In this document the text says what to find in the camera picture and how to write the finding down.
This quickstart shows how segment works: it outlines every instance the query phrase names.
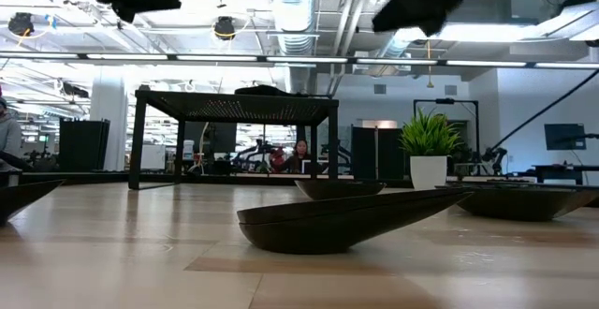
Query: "woman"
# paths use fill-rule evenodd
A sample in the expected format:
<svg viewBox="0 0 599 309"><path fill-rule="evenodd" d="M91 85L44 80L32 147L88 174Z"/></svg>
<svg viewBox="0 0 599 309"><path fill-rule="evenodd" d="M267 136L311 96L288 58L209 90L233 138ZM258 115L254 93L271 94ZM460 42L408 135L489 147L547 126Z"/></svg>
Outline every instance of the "woman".
<svg viewBox="0 0 599 309"><path fill-rule="evenodd" d="M289 173L301 173L301 163L304 160L310 159L310 154L308 154L308 143L306 140L298 140L296 146L293 148L292 156L287 158L283 164L277 164L271 158L270 165L277 172L289 171Z"/></svg>

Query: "ceiling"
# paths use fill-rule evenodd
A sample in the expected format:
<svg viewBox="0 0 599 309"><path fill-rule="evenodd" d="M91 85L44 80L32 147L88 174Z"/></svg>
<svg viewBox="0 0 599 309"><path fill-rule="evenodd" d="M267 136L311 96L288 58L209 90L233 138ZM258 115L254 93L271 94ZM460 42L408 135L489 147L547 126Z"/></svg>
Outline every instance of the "ceiling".
<svg viewBox="0 0 599 309"><path fill-rule="evenodd" d="M315 25L311 37L319 56L339 54L333 51L344 5L349 3L350 18L358 15L356 29L343 31L348 39L347 54L367 52L376 55L393 38L393 34L374 34L371 19L387 0L315 0ZM542 0L551 7L552 1ZM138 15L132 24L119 22L106 4L95 0L0 0L0 50L23 52L135 52L135 53L207 53L207 54L280 54L276 15L272 0L182 0L179 10ZM21 39L7 29L16 12L32 13L35 32ZM233 18L237 34L222 41L212 26L219 17ZM573 61L587 53L584 42L569 39L545 39L538 42L469 42L431 39L408 43L403 57L447 58L467 60L555 60ZM67 82L93 94L97 69L93 64L42 63L28 60L0 59L0 85L8 98L38 102L21 105L23 113L46 112L50 116L84 117L89 113L89 99L77 98L77 105L52 105L67 102L59 88ZM285 67L241 66L124 66L127 86L132 93L142 84L155 90L232 93L255 84L271 84L288 89ZM400 75L422 75L427 67L413 66ZM465 67L435 67L435 75L460 75L468 81L480 70ZM156 117L163 117L156 111Z"/></svg>

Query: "person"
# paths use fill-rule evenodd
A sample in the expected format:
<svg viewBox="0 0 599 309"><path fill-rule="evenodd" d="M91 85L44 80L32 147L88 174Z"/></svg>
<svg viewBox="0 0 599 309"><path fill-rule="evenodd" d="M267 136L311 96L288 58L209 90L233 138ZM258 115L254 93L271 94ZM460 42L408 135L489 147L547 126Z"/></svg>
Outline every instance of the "person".
<svg viewBox="0 0 599 309"><path fill-rule="evenodd" d="M302 161L310 160L311 158L310 154L308 154L308 143L306 140L298 140L296 146L293 148L293 155L287 158L283 164L278 164L271 158L270 165L277 172L301 173Z"/></svg>
<svg viewBox="0 0 599 309"><path fill-rule="evenodd" d="M0 151L10 155L19 155L21 149L21 126L8 113L8 104L0 97ZM0 170L11 167L0 160Z"/></svg>

